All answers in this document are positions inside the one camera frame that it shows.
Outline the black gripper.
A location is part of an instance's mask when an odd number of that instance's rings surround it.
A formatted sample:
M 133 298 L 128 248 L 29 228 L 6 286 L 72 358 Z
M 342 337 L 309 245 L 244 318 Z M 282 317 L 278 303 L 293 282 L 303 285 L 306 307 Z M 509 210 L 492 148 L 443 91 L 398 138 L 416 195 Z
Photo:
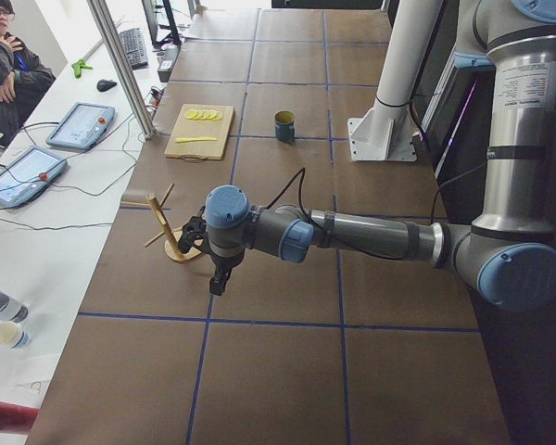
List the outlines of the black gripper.
M 209 240 L 208 244 L 215 265 L 215 272 L 209 280 L 209 293 L 221 296 L 226 290 L 233 268 L 243 261 L 245 248 L 231 241 Z

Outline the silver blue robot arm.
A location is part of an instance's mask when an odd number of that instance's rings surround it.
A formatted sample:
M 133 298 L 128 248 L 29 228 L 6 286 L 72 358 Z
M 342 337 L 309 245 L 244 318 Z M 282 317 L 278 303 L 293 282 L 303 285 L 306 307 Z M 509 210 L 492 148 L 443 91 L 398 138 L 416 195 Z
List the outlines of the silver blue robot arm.
M 251 204 L 234 185 L 207 196 L 202 248 L 224 291 L 247 249 L 301 262 L 310 246 L 446 268 L 506 311 L 556 297 L 556 250 L 544 215 L 550 135 L 556 120 L 556 1 L 463 1 L 456 63 L 495 70 L 481 214 L 467 225 L 419 225 Z

